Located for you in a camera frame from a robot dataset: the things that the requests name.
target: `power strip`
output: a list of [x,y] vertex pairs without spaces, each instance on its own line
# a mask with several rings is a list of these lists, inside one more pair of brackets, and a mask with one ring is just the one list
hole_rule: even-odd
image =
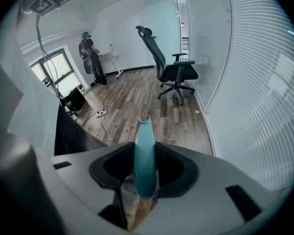
[[103,117],[106,114],[107,114],[107,111],[105,109],[103,109],[102,111],[97,111],[95,113],[95,116],[96,116],[96,118],[100,118],[100,117]]

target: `wooden floor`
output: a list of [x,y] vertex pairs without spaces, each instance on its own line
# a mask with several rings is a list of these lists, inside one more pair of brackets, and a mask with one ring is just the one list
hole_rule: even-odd
[[[169,92],[157,99],[158,94],[167,86],[160,87],[155,69],[144,69],[124,72],[119,79],[115,75],[106,77],[106,86],[95,85],[85,95],[88,103],[77,112],[76,121],[82,125],[85,120],[104,107],[107,115],[102,126],[107,135],[104,142],[114,145],[120,142],[135,141],[138,130],[138,118],[152,120],[152,128],[156,141],[176,144],[188,149],[211,155],[211,145],[206,125],[198,103],[190,91],[181,90],[184,105],[179,106],[176,91]],[[91,117],[83,128],[104,138],[104,130],[100,127],[100,118]]]

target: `chair base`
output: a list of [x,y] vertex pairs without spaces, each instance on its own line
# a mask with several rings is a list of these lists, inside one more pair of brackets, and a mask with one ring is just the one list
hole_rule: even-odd
[[168,89],[166,89],[164,92],[161,92],[159,95],[158,95],[158,99],[161,98],[161,96],[165,93],[168,93],[170,91],[173,91],[173,90],[176,90],[178,95],[180,96],[181,98],[181,101],[179,102],[180,105],[183,105],[184,104],[184,97],[180,91],[180,89],[184,89],[184,90],[189,90],[191,91],[191,94],[194,94],[195,93],[195,89],[191,88],[191,87],[187,87],[187,86],[184,86],[184,85],[181,85],[181,83],[162,83],[160,85],[160,87],[163,87],[163,85],[167,85],[167,86],[170,86]]

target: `person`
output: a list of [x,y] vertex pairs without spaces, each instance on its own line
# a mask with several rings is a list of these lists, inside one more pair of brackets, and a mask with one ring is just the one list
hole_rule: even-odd
[[84,32],[82,34],[82,38],[83,38],[82,44],[84,46],[84,49],[89,50],[89,52],[91,53],[90,59],[92,60],[95,82],[102,84],[102,85],[106,85],[107,80],[103,74],[101,62],[100,62],[99,56],[98,56],[99,51],[97,49],[95,49],[94,42],[93,42],[93,40],[90,39],[90,37],[91,36],[89,35],[88,32]]

